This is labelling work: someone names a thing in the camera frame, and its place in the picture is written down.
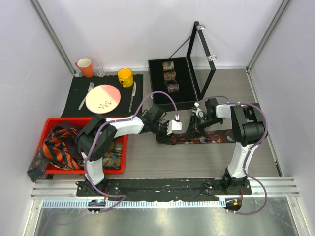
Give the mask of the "dark red patterned tie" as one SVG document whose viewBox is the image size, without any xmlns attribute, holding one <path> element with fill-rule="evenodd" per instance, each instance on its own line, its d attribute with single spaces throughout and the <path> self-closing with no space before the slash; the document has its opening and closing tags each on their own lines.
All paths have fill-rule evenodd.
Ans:
<svg viewBox="0 0 315 236">
<path fill-rule="evenodd" d="M 176 134 L 168 144 L 230 144 L 235 143 L 231 129 L 206 131 L 204 135 L 186 138 L 184 134 Z"/>
</svg>

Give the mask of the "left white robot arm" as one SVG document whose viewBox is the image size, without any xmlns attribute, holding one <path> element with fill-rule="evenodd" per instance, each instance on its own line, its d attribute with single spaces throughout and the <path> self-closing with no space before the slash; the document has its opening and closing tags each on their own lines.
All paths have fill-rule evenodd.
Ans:
<svg viewBox="0 0 315 236">
<path fill-rule="evenodd" d="M 157 142 L 165 143 L 175 130 L 181 130 L 179 116 L 162 122 L 165 115 L 166 112 L 153 105 L 142 115 L 126 118 L 104 118 L 97 114 L 82 128 L 75 142 L 83 156 L 85 177 L 89 181 L 87 189 L 92 195 L 100 196 L 104 192 L 103 158 L 116 138 L 151 132 Z"/>
</svg>

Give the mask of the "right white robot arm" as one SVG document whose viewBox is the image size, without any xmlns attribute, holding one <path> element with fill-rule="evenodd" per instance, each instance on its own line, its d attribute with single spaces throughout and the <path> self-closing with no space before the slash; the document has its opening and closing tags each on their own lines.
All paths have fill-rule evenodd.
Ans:
<svg viewBox="0 0 315 236">
<path fill-rule="evenodd" d="M 203 101 L 206 112 L 200 109 L 201 102 L 194 104 L 185 139 L 201 141 L 201 138 L 204 138 L 207 142 L 217 142 L 220 138 L 226 140 L 226 134 L 210 134 L 205 129 L 217 123 L 222 124 L 225 119 L 230 119 L 232 124 L 230 134 L 236 146 L 232 160 L 225 169 L 219 184 L 227 194 L 238 193 L 247 186 L 248 166 L 253 153 L 268 136 L 267 118 L 258 103 L 219 104 L 215 97 Z"/>
</svg>

